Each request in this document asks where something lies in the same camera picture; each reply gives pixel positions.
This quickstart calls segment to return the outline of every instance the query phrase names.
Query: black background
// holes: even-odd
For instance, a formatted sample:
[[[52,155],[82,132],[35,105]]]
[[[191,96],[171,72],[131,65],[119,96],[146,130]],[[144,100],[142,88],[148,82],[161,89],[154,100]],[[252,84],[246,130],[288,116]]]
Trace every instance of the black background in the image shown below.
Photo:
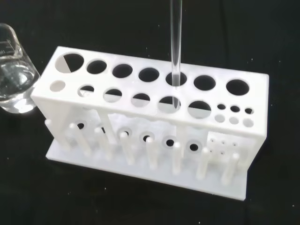
[[[0,224],[300,224],[300,14],[290,0],[183,0],[182,62],[270,75],[244,202],[45,158],[38,109],[0,112]],[[58,45],[170,60],[168,0],[2,0],[40,73]]]

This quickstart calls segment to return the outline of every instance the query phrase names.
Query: white peg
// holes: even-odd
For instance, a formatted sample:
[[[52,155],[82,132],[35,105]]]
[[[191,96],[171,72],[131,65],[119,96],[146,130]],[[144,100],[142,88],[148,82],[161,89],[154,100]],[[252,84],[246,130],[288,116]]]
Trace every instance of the white peg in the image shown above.
[[[83,136],[82,132],[80,131],[79,127],[75,123],[70,123],[69,128],[75,135],[75,139],[79,147],[82,148],[86,156],[89,156],[91,154],[90,146],[86,141],[85,137]]]
[[[204,147],[200,156],[200,162],[196,173],[196,178],[198,180],[202,180],[205,178],[210,156],[210,150],[207,147]]]
[[[105,157],[108,161],[110,161],[113,157],[113,150],[108,142],[107,136],[104,134],[102,128],[97,127],[94,130],[94,133],[96,134],[97,141],[100,147],[102,147],[105,151]]]
[[[108,114],[104,113],[104,112],[100,112],[100,111],[97,111],[97,112],[103,123],[103,128],[105,130],[105,134],[106,134],[108,140],[111,143],[117,143],[116,135],[115,135],[115,132],[113,131],[113,127],[112,127],[111,121],[108,117]]]
[[[65,137],[53,126],[52,120],[45,120],[45,124],[54,139],[63,147],[64,150],[70,151],[71,146]]]
[[[173,146],[173,174],[180,173],[181,167],[181,145],[179,142],[176,142]]]
[[[152,137],[146,139],[146,149],[150,168],[155,170],[158,167],[158,152]]]
[[[176,137],[178,142],[185,143],[187,138],[186,127],[178,125],[176,127]],[[184,147],[181,147],[181,157],[184,157]]]
[[[221,182],[223,185],[229,185],[231,183],[239,159],[240,155],[238,153],[233,153],[231,155],[221,178]]]
[[[120,142],[121,142],[128,165],[132,165],[135,162],[135,158],[134,158],[131,146],[130,146],[128,134],[126,132],[122,132],[120,134]]]

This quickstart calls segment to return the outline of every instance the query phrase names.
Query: white plastic test tube rack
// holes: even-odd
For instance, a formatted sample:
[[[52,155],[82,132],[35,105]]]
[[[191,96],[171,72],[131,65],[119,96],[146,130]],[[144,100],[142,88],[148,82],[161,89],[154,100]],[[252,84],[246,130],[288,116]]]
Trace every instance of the white plastic test tube rack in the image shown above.
[[[269,76],[58,47],[32,98],[52,160],[244,200]],[[172,99],[180,102],[178,110]]]

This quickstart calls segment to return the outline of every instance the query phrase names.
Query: water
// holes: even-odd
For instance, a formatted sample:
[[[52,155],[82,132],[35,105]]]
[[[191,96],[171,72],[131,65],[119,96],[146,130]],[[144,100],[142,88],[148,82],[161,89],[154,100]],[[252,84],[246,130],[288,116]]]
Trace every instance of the water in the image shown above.
[[[26,92],[35,82],[35,70],[26,62],[9,61],[0,66],[0,100]]]

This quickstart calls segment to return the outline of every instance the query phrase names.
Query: glass beaker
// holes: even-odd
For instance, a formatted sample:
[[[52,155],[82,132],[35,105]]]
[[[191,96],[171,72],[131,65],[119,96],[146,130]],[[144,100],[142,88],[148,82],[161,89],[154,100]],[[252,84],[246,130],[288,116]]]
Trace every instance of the glass beaker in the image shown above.
[[[15,31],[0,23],[0,106],[9,113],[32,110],[30,95],[39,77]]]

